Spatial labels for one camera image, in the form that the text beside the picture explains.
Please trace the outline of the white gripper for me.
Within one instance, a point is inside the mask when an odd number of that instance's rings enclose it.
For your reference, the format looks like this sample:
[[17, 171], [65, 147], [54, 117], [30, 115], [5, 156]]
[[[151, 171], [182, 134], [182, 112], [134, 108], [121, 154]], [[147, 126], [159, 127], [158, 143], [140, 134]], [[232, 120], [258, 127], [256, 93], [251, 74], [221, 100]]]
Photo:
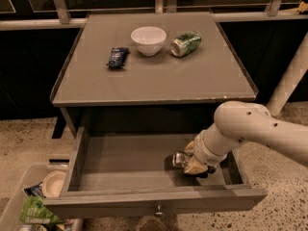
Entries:
[[226, 154], [220, 156], [212, 152], [205, 143], [207, 131], [202, 130], [193, 141], [190, 141], [184, 152], [191, 157], [188, 165], [184, 168], [184, 172], [189, 175], [196, 175], [208, 170], [208, 167], [216, 167], [227, 157]]

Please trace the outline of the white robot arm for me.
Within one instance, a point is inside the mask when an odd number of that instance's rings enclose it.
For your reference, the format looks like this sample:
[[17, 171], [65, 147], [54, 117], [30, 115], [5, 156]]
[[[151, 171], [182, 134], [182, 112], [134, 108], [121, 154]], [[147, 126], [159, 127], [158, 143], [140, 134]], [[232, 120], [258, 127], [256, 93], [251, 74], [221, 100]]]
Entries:
[[190, 159], [184, 163], [184, 172], [203, 173], [247, 141], [265, 145], [308, 166], [307, 126], [275, 119], [269, 109], [260, 104], [227, 101], [216, 108], [214, 123], [185, 148]]

